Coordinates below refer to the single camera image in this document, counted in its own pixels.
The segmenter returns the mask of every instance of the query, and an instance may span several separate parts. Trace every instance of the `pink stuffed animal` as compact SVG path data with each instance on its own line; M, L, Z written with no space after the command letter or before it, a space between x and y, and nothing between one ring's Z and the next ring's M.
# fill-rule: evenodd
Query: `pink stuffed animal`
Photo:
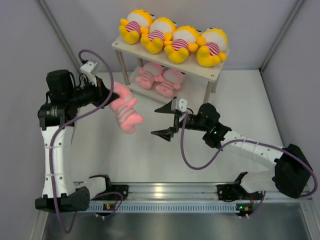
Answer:
M155 77L160 76L164 71L164 67L154 62L148 62L139 68L140 76L135 81L144 89L151 89L155 82Z
M184 81L184 73L168 69L161 76L154 78L156 82L160 82L158 86L155 87L156 91L166 98L171 98L174 96L174 90L179 90L181 84Z
M132 97L132 93L127 87L118 82L114 82L113 91L119 94L120 98L112 101L109 106L115 112L120 129L124 133L133 134L136 125L144 123L144 118L133 109L138 100Z

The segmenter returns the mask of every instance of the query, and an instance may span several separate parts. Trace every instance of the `yellow plush toy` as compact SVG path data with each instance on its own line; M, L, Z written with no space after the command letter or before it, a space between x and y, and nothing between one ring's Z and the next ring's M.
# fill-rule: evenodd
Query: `yellow plush toy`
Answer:
M141 34L147 34L155 16L143 9L136 9L129 13L126 19L120 20L119 32L127 44L135 44Z
M193 26L181 26L172 34L173 41L164 41L164 51L174 64L183 63L189 56L189 52L198 49L197 40L201 31Z
M164 41L172 39L176 23L166 17L156 19L149 28L149 34L143 33L140 42L151 54L158 54L164 47Z
M198 63L212 67L227 59L228 37L221 28L208 28L197 40L201 46L196 54Z

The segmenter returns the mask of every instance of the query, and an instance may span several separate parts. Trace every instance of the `reflective metal surface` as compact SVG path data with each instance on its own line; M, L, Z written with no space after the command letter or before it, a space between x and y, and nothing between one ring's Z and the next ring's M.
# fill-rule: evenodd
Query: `reflective metal surface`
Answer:
M65 222L71 214L64 215ZM250 219L207 213L120 213L103 221L79 214L72 232L62 233L51 214L42 240L308 240L299 203L265 203Z

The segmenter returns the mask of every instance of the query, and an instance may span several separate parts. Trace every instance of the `stuffed animal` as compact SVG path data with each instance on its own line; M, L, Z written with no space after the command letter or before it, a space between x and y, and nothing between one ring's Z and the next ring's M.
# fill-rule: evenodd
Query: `stuffed animal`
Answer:
M172 34L173 41L164 41L164 51L174 64L183 63L189 56L189 52L198 49L197 40L201 31L193 26L181 26Z
M126 19L120 20L119 32L127 44L135 44L141 34L147 34L155 16L143 9L136 9L129 13Z
M151 89L152 85L155 82L155 77L161 76L163 71L163 66L150 61L143 67L139 68L140 75L135 78L135 81L143 89Z
M164 47L164 41L172 39L172 33L177 24L166 17L156 19L149 28L149 34L143 33L140 39L142 45L151 54L158 54Z
M127 87L118 82L114 82L113 91L120 96L109 104L115 112L116 122L124 133L133 134L136 125L144 123L144 118L133 109L138 100L132 97Z
M155 87L156 91L166 98L171 98L174 95L174 91L181 88L181 84L184 81L184 73L170 68L162 76L156 76L154 80L160 83Z
M203 67L212 67L227 59L228 37L221 28L208 28L198 38L201 46L196 54L198 63Z

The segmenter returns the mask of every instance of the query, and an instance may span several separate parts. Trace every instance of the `white tabletop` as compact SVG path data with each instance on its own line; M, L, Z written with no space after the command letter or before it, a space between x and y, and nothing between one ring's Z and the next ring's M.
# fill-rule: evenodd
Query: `white tabletop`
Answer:
M99 76L106 86L110 85L108 73ZM122 73L114 73L114 78L123 83ZM108 107L77 123L71 147L74 181L108 174L113 182L231 182L241 172L265 169L228 152L222 152L204 170L189 169L181 157L180 132L171 142L150 134L172 126L174 116L154 112L162 103L138 93L133 95L138 98L135 109L145 121L134 134L119 130L115 114ZM223 70L210 102L220 113L222 124L248 138L282 145L258 70ZM83 107L80 114L93 108ZM192 130L186 130L184 135L186 157L196 167L207 163L216 152L205 144L203 135Z

